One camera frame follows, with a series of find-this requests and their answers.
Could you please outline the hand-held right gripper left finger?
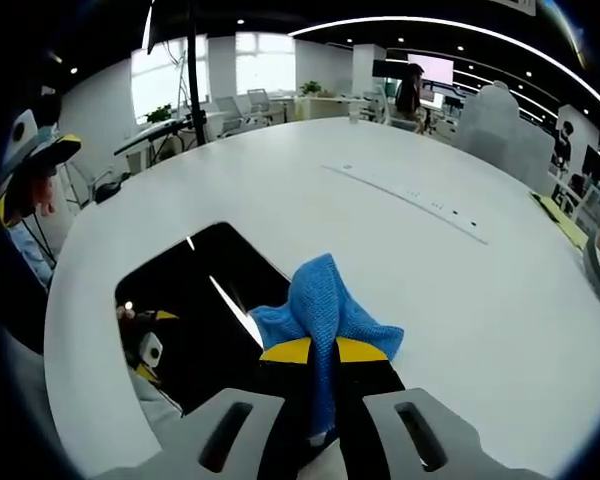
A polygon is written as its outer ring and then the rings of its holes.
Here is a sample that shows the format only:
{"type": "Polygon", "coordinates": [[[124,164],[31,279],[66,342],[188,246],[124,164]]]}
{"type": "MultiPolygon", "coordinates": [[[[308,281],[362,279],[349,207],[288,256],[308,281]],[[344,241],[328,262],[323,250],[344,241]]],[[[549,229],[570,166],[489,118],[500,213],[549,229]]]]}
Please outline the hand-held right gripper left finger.
{"type": "Polygon", "coordinates": [[[241,389],[226,388],[169,425],[161,450],[102,479],[294,479],[310,423],[312,341],[263,352],[241,389]]]}

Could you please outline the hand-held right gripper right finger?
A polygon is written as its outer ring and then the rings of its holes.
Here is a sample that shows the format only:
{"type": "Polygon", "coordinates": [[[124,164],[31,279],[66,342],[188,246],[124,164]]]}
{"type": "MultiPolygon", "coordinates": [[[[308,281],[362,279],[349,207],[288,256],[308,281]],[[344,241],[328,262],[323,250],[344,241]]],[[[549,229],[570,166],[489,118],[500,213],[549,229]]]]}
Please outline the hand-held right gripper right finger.
{"type": "Polygon", "coordinates": [[[336,430],[350,479],[541,479],[489,456],[477,430],[362,341],[334,346],[336,430]]]}

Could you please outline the person's left hand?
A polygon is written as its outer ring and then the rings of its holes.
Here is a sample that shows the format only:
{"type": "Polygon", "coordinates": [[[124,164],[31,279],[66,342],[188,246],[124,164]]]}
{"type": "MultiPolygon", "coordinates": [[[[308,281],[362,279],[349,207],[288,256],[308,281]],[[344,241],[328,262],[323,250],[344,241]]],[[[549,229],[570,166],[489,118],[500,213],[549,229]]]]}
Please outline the person's left hand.
{"type": "Polygon", "coordinates": [[[39,209],[43,216],[55,212],[53,206],[53,181],[50,176],[35,177],[31,180],[31,198],[33,208],[39,209]]]}

